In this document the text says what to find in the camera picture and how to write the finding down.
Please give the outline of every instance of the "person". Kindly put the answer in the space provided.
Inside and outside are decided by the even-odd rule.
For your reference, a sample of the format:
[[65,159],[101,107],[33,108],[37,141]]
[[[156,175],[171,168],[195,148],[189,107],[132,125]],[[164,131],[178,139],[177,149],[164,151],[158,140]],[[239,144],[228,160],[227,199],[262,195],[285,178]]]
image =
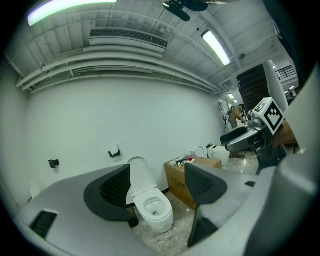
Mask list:
[[229,118],[229,122],[232,126],[232,129],[235,129],[238,127],[238,122],[237,122],[237,118],[240,119],[243,123],[245,122],[245,120],[243,119],[241,112],[242,110],[245,108],[245,105],[240,104],[239,106],[236,106],[233,110],[232,113],[230,115]]

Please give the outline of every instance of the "wall-mounted holder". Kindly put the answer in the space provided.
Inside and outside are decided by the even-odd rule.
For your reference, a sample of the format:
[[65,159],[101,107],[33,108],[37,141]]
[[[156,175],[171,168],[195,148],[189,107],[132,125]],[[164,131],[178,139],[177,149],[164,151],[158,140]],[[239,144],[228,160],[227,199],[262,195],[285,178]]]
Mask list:
[[115,153],[115,154],[112,154],[110,151],[108,151],[108,153],[109,153],[110,158],[115,158],[115,157],[121,156],[120,149],[119,149],[118,152]]
[[49,162],[49,165],[50,165],[51,169],[56,169],[56,167],[60,165],[59,159],[49,160],[48,162]]

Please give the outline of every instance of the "toilet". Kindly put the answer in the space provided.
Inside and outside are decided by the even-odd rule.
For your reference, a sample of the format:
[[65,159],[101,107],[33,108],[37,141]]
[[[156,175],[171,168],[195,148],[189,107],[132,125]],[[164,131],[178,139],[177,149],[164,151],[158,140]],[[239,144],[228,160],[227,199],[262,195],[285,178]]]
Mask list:
[[170,201],[158,189],[147,161],[134,157],[130,164],[132,200],[148,226],[156,232],[168,232],[174,222],[174,212]]

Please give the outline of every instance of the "air conditioning unit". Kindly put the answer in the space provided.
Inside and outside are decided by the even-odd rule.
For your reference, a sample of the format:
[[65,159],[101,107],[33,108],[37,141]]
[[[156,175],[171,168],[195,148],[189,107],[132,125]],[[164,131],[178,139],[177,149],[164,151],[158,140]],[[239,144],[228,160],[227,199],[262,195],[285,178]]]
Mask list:
[[168,41],[163,38],[127,28],[93,28],[90,32],[89,42],[91,46],[130,46],[160,54],[168,49]]

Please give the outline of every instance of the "baseboard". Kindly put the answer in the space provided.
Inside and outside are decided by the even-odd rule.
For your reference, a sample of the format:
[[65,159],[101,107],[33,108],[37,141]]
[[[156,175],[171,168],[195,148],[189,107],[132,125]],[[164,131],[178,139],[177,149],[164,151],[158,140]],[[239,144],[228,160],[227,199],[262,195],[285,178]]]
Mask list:
[[[169,192],[169,188],[166,188],[165,190],[162,190],[161,192],[162,192],[163,194],[165,194],[165,193]],[[135,207],[135,206],[136,206],[136,205],[135,205],[135,203],[133,202],[133,203],[127,204],[125,208],[131,208],[131,207]]]

